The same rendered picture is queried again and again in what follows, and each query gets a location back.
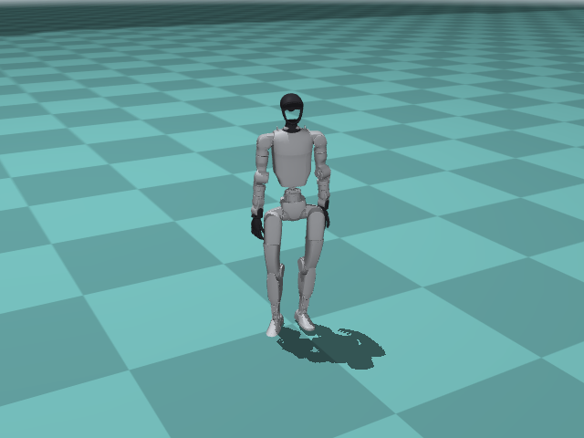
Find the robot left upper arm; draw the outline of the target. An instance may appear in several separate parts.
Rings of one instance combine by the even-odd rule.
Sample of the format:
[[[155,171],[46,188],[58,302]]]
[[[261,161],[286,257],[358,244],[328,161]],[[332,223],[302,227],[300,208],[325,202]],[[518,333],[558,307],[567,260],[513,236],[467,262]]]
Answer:
[[[311,130],[314,147],[314,159],[316,164],[315,176],[319,179],[329,177],[330,168],[326,165],[327,139],[321,131]]]

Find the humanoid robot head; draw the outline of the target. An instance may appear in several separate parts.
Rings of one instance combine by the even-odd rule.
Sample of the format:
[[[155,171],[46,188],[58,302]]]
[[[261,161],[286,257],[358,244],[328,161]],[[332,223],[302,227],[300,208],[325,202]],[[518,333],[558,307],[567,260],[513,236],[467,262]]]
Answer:
[[[280,107],[282,109],[283,117],[286,121],[285,126],[289,128],[288,130],[284,130],[282,128],[283,131],[290,133],[299,132],[301,129],[296,129],[296,127],[297,124],[300,122],[303,113],[304,105],[302,99],[297,94],[288,93],[285,96],[283,96],[282,99],[280,100]],[[288,111],[300,110],[298,119],[288,120],[285,114],[285,110]]]

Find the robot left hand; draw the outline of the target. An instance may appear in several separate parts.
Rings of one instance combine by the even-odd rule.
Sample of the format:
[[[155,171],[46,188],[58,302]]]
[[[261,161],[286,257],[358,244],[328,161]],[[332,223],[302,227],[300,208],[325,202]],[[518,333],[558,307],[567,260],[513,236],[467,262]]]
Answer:
[[[325,227],[326,227],[326,223],[327,223],[327,228],[329,228],[329,213],[327,212],[327,210],[329,208],[329,200],[327,200],[325,202],[325,208],[322,206],[319,206],[319,207],[323,210],[324,215],[325,215]]]

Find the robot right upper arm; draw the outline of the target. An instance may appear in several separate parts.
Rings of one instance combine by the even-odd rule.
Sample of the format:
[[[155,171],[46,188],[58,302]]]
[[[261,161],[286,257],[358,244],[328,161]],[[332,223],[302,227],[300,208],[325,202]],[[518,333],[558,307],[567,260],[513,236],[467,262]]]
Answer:
[[[268,163],[268,149],[273,145],[274,133],[261,134],[256,141],[256,183],[268,183],[269,172],[266,171]]]

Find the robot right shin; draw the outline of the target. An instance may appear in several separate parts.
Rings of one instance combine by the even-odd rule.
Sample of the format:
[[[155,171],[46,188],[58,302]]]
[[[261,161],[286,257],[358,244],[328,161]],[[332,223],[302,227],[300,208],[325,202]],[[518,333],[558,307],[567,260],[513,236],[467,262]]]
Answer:
[[[280,300],[283,290],[283,278],[276,279],[274,273],[267,274],[267,295],[271,303],[272,320],[278,321],[280,319]]]

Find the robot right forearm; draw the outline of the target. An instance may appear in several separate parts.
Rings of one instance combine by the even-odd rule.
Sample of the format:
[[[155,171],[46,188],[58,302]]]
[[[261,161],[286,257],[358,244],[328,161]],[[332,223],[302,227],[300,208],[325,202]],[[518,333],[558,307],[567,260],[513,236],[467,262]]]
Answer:
[[[262,208],[264,211],[264,203],[265,203],[265,190],[266,190],[266,186],[262,183],[256,183],[256,172],[255,172],[255,176],[254,176],[254,185],[253,185],[253,200],[252,200],[252,208],[251,208],[251,213],[254,215],[257,215],[257,210],[259,208]]]

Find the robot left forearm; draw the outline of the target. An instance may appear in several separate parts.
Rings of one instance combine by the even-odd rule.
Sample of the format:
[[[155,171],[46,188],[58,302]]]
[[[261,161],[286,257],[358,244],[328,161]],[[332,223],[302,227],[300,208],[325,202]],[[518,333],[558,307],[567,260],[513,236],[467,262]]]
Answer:
[[[330,171],[331,172],[331,171]],[[330,192],[329,192],[329,177],[324,179],[317,178],[318,184],[318,205],[325,208],[325,202],[329,200]]]

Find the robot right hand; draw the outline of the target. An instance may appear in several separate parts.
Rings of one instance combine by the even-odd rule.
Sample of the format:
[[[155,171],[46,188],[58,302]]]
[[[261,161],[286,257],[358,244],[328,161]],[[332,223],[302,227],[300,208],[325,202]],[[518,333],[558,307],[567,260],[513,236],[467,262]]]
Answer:
[[[259,208],[257,210],[257,215],[252,214],[253,220],[251,222],[251,232],[253,235],[255,235],[257,238],[264,240],[264,237],[262,236],[261,231],[263,232],[263,234],[265,234],[265,230],[262,227],[262,222],[261,222],[261,218],[263,217],[263,209]]]

